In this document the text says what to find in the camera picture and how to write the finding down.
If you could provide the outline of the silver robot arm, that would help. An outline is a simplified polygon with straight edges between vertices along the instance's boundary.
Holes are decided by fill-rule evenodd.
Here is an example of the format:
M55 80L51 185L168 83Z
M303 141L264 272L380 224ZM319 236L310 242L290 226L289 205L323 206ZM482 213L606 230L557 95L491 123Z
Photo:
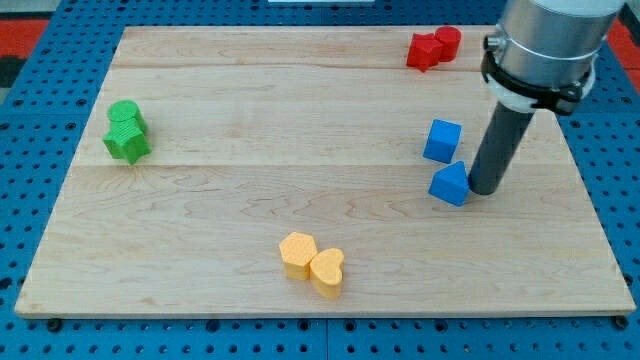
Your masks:
M572 114L595 83L595 61L623 0L508 0L486 35L481 73L506 108Z

